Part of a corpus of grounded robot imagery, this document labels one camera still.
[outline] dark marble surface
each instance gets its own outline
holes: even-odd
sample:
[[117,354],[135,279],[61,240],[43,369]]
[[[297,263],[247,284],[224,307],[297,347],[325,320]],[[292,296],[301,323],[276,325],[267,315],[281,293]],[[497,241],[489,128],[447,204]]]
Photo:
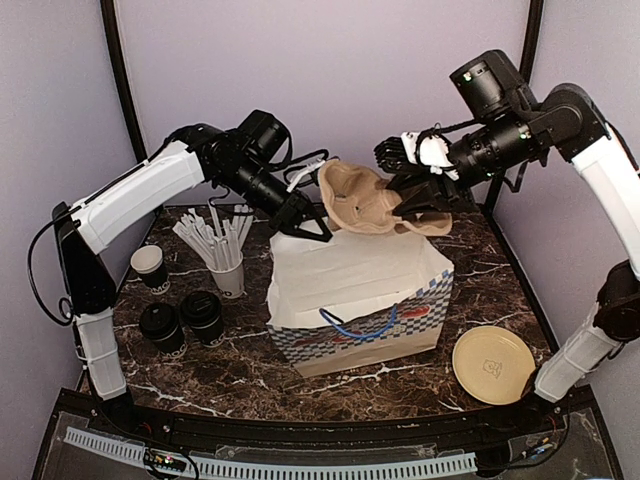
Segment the dark marble surface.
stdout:
[[[451,353],[456,340],[478,325],[498,325],[519,335],[536,364],[550,356],[544,335],[505,255],[480,214],[455,216],[450,235],[432,243],[455,264],[447,319],[436,349],[346,372],[303,379],[273,345],[266,293],[271,277],[265,221],[254,223],[244,248],[246,294],[223,301],[225,339],[202,347],[185,328],[188,349],[163,360],[138,330],[146,305],[178,305],[190,291],[216,291],[203,262],[171,230],[185,212],[167,209],[148,243],[162,247],[171,288],[151,295],[129,275],[115,309],[122,367],[136,403],[167,410],[242,419],[355,421],[469,411],[486,405],[457,383]],[[198,213],[209,218],[206,208]]]

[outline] black cable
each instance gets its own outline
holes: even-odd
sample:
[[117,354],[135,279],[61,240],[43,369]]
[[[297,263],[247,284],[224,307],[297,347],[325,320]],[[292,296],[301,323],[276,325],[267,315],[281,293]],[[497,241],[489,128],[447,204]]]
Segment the black cable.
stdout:
[[627,154],[627,157],[629,157],[629,161],[631,162],[631,165],[633,165],[633,168],[637,172],[638,171],[638,162],[636,162],[636,159],[633,156],[633,153],[631,153],[631,149],[629,148],[629,145],[627,145],[626,140],[624,139],[624,137],[622,135],[620,135],[620,132],[618,131],[618,129],[615,127],[615,125],[613,123],[611,123],[611,122],[607,122],[607,123],[611,127],[611,130],[613,130],[613,133],[616,134],[616,137],[618,137],[618,141],[620,142],[620,145],[622,145],[622,148],[624,149],[624,153]]
[[[478,120],[475,119],[471,119],[471,120],[466,120],[464,122],[460,122],[460,123],[455,123],[453,125],[449,125],[448,127],[443,127],[442,125],[440,125],[440,123],[436,123],[433,127],[431,128],[427,128],[426,130],[421,131],[418,134],[418,138],[416,139],[416,150],[414,152],[414,156],[416,157],[416,161],[418,162],[418,164],[421,164],[422,162],[420,161],[420,145],[422,145],[422,142],[424,142],[427,138],[433,138],[435,137],[440,137],[442,138],[442,140],[444,140],[444,143],[447,144],[447,146],[451,145],[451,141],[444,136],[445,133],[451,133],[451,132],[455,132],[456,130],[462,130],[463,128],[467,128],[470,127],[472,125],[477,125]],[[442,171],[446,172],[446,171],[450,171],[450,170],[455,170],[456,167],[442,167]]]
[[[289,176],[297,171],[302,170],[303,168],[306,167],[306,165],[296,165],[298,163],[304,162],[305,160],[309,160],[310,158],[313,157],[320,157],[320,160],[327,160],[329,158],[329,150],[325,149],[325,148],[321,148],[320,150],[315,150],[313,152],[307,153],[306,155],[302,155],[301,157],[298,158],[294,158],[291,161],[290,165],[294,165],[288,169],[286,169],[284,171],[283,174],[283,178],[285,180],[285,182],[287,183],[291,183],[291,181],[289,180]],[[305,180],[304,182],[300,182],[297,187],[298,188],[304,188],[304,187],[308,187],[309,185],[315,184],[318,185],[318,170],[315,170],[313,172],[311,172],[311,174],[309,175],[311,178],[309,180]]]
[[511,462],[509,464],[509,466],[507,467],[507,470],[520,470],[523,468],[533,468],[533,467],[537,467],[539,465],[542,465],[543,463],[548,462],[549,460],[551,460],[551,458],[553,458],[553,456],[558,453],[560,451],[560,449],[564,446],[565,442],[567,441],[567,437],[569,437],[569,429],[571,428],[571,410],[567,411],[567,426],[565,428],[564,431],[564,435],[562,436],[562,439],[557,443],[556,447],[544,458],[542,458],[540,461],[536,462],[536,463],[528,463],[526,465],[514,465],[514,463],[516,462],[520,462],[523,459],[516,459],[513,462]]
[[226,190],[226,192],[222,195],[219,196],[211,196],[209,197],[209,200],[223,200],[225,198],[227,198],[230,194],[231,194],[231,189],[229,187],[227,187],[226,185],[220,185],[220,187],[224,188]]
[[93,401],[94,401],[94,403],[96,405],[96,409],[98,410],[98,413],[107,421],[107,423],[109,425],[111,425],[112,428],[114,428],[116,431],[118,431],[121,435],[124,435],[126,438],[130,438],[130,439],[133,439],[133,440],[138,440],[140,442],[143,442],[145,445],[147,443],[152,443],[152,444],[155,444],[156,446],[158,446],[158,447],[160,447],[162,449],[168,450],[169,452],[175,452],[178,455],[181,455],[193,467],[195,480],[199,480],[200,479],[200,469],[198,468],[198,465],[196,464],[196,462],[191,458],[191,456],[188,453],[185,453],[183,451],[183,448],[181,448],[181,447],[176,448],[175,446],[171,446],[171,445],[169,445],[167,443],[161,442],[161,441],[156,440],[154,438],[142,437],[140,435],[136,435],[135,433],[127,432],[126,430],[124,430],[124,429],[120,428],[118,425],[116,425],[107,416],[107,414],[104,412],[104,410],[102,410],[101,400],[98,397],[98,393],[96,392],[95,386],[93,385],[93,381],[91,380],[91,374],[89,373],[88,369],[86,369],[85,371],[87,372],[87,383],[89,384],[89,391],[91,392],[91,397],[93,398]]
[[525,465],[518,465],[518,463],[527,460],[529,457],[516,457],[513,460],[511,460],[508,463],[504,463],[502,465],[485,465],[482,463],[478,463],[478,467],[481,467],[482,470],[520,470],[523,468],[533,468],[533,467],[537,467],[539,465],[542,465],[543,463],[548,462],[551,458],[553,458],[553,456],[558,453],[560,451],[560,449],[564,446],[565,442],[567,441],[567,438],[569,437],[569,430],[571,427],[571,406],[570,406],[570,398],[567,397],[567,422],[566,422],[566,428],[564,431],[564,434],[562,436],[562,439],[560,441],[558,441],[558,443],[556,444],[555,448],[548,454],[546,455],[544,458],[542,458],[540,461],[535,462],[535,463],[527,463]]
[[626,346],[626,343],[621,343],[620,346],[613,352],[609,352],[609,354],[607,355],[607,358],[609,360],[613,360],[614,358],[616,358],[618,355],[620,355],[620,352],[622,352],[622,350],[624,350],[624,347]]
[[[73,305],[71,304],[71,301],[69,299],[66,299],[66,303],[67,303],[67,306],[69,307],[69,311],[67,315],[63,313],[63,317],[65,318],[65,320],[60,320],[53,313],[51,313],[51,311],[47,308],[44,301],[40,297],[40,294],[38,293],[38,287],[36,286],[36,281],[33,278],[33,250],[35,249],[38,243],[38,240],[40,240],[40,237],[42,237],[42,235],[44,235],[44,233],[47,230],[53,227],[56,224],[56,222],[62,220],[64,217],[68,215],[72,215],[78,210],[80,210],[79,206],[74,208],[73,210],[65,212],[62,215],[54,218],[49,223],[47,223],[44,227],[42,227],[31,240],[31,244],[29,245],[29,250],[27,251],[27,276],[29,277],[29,285],[31,286],[31,291],[33,292],[33,296],[36,298],[36,302],[38,302],[38,306],[47,315],[47,317],[49,317],[51,320],[53,320],[55,323],[57,323],[61,327],[68,327],[73,322]],[[61,298],[58,301],[58,308],[61,311],[62,311],[63,298]]]
[[502,179],[507,187],[509,187],[509,190],[511,190],[511,193],[518,193],[522,188],[522,180],[524,179],[524,174],[527,171],[527,165],[529,165],[529,162],[524,162],[520,165],[515,183],[511,183],[511,180],[509,180],[507,177],[504,177]]

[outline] white paper cup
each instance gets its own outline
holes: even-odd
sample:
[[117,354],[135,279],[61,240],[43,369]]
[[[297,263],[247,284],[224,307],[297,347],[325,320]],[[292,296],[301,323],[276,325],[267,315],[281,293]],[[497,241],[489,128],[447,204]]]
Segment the white paper cup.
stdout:
[[154,295],[162,295],[169,290],[169,274],[164,263],[162,249],[157,245],[139,248],[131,256],[131,266]]
[[240,253],[240,263],[228,270],[214,270],[207,265],[213,280],[225,298],[238,298],[244,293],[244,266]]

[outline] black cup lid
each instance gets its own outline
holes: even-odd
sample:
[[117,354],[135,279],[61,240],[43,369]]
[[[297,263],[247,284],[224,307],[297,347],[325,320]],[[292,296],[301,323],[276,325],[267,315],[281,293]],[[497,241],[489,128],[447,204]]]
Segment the black cup lid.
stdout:
[[198,291],[187,295],[180,304],[180,317],[187,325],[202,327],[220,316],[220,300],[211,292]]
[[172,333],[178,323],[175,309],[166,303],[152,303],[140,315],[140,331],[150,340]]

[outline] white wall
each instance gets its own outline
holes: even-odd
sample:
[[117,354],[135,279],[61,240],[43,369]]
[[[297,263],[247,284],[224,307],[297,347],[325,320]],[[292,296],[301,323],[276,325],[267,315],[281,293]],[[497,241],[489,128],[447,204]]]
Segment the white wall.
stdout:
[[[118,2],[149,150],[177,127],[270,111],[299,154],[374,163],[391,135],[470,118],[449,74],[502,48],[518,62],[528,1]],[[209,186],[177,199],[203,202]]]
[[[640,156],[640,9],[631,0],[546,2],[532,86],[581,85]],[[607,272],[625,253],[599,203],[553,153],[503,190],[498,221],[522,261],[560,341],[582,322]],[[640,350],[630,345],[590,377],[626,478],[640,478]]]
[[[0,445],[2,478],[31,478],[61,386],[79,374],[72,333],[37,308],[27,246],[62,200],[73,202],[135,163],[109,66],[97,1],[0,2]],[[115,244],[117,278],[141,238]],[[38,285],[63,292],[53,236],[39,245]]]

